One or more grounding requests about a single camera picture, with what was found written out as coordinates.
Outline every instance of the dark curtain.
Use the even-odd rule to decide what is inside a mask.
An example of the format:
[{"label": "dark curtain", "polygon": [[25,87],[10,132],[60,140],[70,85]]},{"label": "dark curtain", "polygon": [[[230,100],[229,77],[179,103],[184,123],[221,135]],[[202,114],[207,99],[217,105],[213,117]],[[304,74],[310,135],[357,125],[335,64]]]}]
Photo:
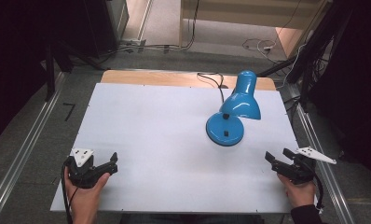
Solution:
[{"label": "dark curtain", "polygon": [[371,1],[357,1],[310,100],[334,123],[345,153],[371,170]]},{"label": "dark curtain", "polygon": [[0,0],[0,134],[47,80],[48,3]]}]

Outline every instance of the human hand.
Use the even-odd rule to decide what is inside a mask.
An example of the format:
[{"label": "human hand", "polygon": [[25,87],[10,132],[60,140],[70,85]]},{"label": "human hand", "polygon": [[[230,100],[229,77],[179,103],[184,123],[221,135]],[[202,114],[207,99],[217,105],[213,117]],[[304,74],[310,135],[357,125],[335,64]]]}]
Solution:
[{"label": "human hand", "polygon": [[70,201],[74,195],[70,204],[72,207],[74,224],[96,222],[101,191],[104,185],[106,185],[109,177],[110,174],[108,173],[102,175],[92,189],[77,189],[69,178],[68,167],[65,167],[64,182],[68,200]]},{"label": "human hand", "polygon": [[294,185],[293,182],[284,175],[278,174],[278,178],[284,184],[287,197],[294,208],[314,204],[316,187],[312,181],[300,185]]}]

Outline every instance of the white board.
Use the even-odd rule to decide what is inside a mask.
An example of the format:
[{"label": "white board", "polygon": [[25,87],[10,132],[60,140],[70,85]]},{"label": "white board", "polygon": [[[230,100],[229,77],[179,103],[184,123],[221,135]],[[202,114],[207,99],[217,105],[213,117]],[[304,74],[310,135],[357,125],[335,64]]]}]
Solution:
[{"label": "white board", "polygon": [[[232,90],[223,90],[226,98]],[[210,140],[205,124],[218,112],[218,89],[96,85],[74,147],[95,151],[95,165],[118,154],[118,173],[100,210],[165,213],[287,213],[282,183],[265,160],[297,143],[277,91],[255,91],[261,120],[241,119],[234,147]],[[63,211],[58,187],[51,211]]]}]

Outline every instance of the metal frame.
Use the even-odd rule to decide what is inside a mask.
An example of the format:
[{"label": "metal frame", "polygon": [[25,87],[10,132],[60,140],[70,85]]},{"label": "metal frame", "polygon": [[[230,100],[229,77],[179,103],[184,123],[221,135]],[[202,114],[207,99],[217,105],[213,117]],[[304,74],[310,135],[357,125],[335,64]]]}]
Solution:
[{"label": "metal frame", "polygon": [[[289,84],[287,87],[292,97],[296,97],[299,95],[299,91],[296,84]],[[297,106],[296,112],[302,122],[305,134],[309,139],[310,146],[324,154],[323,147],[320,144],[319,138],[317,137],[317,134],[314,131],[314,128],[311,124],[309,114],[304,112],[304,109],[302,108],[301,105]],[[337,210],[337,216],[340,220],[340,223],[346,224],[355,223],[354,218],[346,202],[346,199],[343,196],[342,190],[339,184],[337,183],[335,174],[331,169],[331,165],[328,164],[327,162],[322,161],[317,161],[317,164],[322,173],[325,186],[327,187],[328,192],[330,193],[331,201],[333,202],[334,207]]]},{"label": "metal frame", "polygon": [[142,25],[140,26],[139,33],[137,35],[137,39],[141,40],[144,33],[145,24],[147,23],[148,15],[150,14],[151,7],[153,5],[153,0],[148,0],[147,8],[145,9]]},{"label": "metal frame", "polygon": [[58,100],[64,81],[65,75],[63,72],[60,72],[56,80],[57,91],[54,92],[53,97],[51,97],[48,102],[44,103],[39,115],[37,116],[37,119],[34,122],[34,125],[32,126],[32,129],[29,131],[28,135],[23,141],[17,156],[11,163],[11,166],[8,169],[5,177],[0,182],[0,213],[2,212],[2,209],[5,206],[11,191],[14,189],[18,177],[20,176],[25,163],[28,161],[28,158],[34,149],[34,145]]}]

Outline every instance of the sleeve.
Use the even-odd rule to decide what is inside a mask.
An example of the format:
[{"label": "sleeve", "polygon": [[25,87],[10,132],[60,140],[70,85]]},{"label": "sleeve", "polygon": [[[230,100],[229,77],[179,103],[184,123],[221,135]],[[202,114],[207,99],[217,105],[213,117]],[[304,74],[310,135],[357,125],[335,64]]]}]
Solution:
[{"label": "sleeve", "polygon": [[291,217],[295,224],[322,224],[319,210],[314,204],[294,208],[291,210]]}]

